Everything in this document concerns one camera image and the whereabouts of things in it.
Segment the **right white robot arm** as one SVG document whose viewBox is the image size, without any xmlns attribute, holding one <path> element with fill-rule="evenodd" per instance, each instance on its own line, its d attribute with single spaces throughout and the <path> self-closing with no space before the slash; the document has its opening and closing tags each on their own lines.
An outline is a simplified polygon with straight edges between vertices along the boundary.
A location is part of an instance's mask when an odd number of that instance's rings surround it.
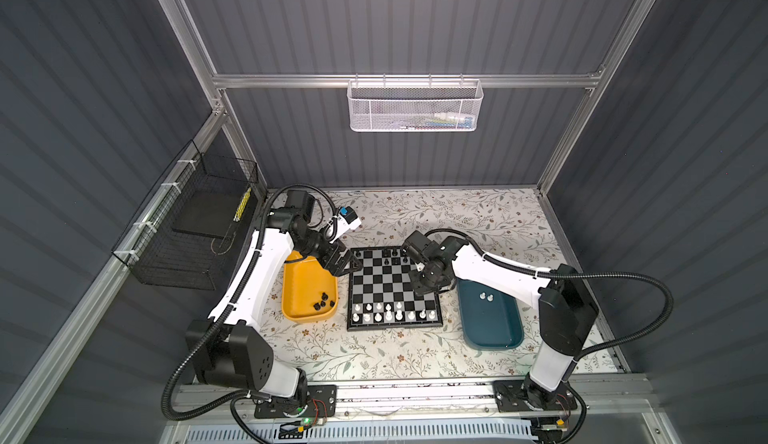
<svg viewBox="0 0 768 444">
<path fill-rule="evenodd" d="M 525 378 L 526 392 L 550 397 L 565 390 L 599 314 L 575 269 L 523 265 L 483 251 L 466 235 L 436 242 L 415 231 L 402 249 L 416 266 L 409 278 L 418 294 L 442 291 L 464 280 L 530 308 L 538 316 L 542 343 Z"/>
</svg>

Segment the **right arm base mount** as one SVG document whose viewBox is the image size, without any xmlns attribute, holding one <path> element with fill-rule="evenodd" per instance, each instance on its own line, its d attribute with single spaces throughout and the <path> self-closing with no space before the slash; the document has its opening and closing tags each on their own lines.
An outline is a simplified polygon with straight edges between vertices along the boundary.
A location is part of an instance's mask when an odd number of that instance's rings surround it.
<svg viewBox="0 0 768 444">
<path fill-rule="evenodd" d="M 491 384 L 497 408 L 501 412 L 577 410 L 579 404 L 564 383 L 548 391 L 528 378 L 495 380 Z"/>
</svg>

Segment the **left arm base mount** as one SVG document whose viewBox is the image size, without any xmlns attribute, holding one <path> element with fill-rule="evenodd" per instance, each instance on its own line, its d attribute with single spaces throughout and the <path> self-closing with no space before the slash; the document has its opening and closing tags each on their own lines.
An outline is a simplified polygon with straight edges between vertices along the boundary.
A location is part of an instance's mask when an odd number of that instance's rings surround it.
<svg viewBox="0 0 768 444">
<path fill-rule="evenodd" d="M 254 400 L 256 419 L 329 418 L 335 415 L 338 387 L 313 385 L 300 387 L 290 398 L 269 397 Z"/>
</svg>

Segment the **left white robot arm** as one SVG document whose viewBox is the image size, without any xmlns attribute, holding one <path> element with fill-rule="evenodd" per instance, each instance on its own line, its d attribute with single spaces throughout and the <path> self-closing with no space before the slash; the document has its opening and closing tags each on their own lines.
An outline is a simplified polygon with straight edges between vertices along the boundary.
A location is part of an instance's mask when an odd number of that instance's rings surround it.
<svg viewBox="0 0 768 444">
<path fill-rule="evenodd" d="M 341 238 L 361 220 L 353 208 L 331 204 L 328 221 L 315 229 L 315 198 L 329 195 L 309 185 L 287 186 L 280 193 L 285 202 L 277 206 L 274 197 L 268 199 L 224 297 L 206 319 L 188 327 L 190 354 L 184 364 L 203 384 L 303 404 L 305 372 L 277 361 L 260 333 L 268 295 L 292 252 L 315 259 L 333 277 L 355 271 L 358 261 Z"/>
</svg>

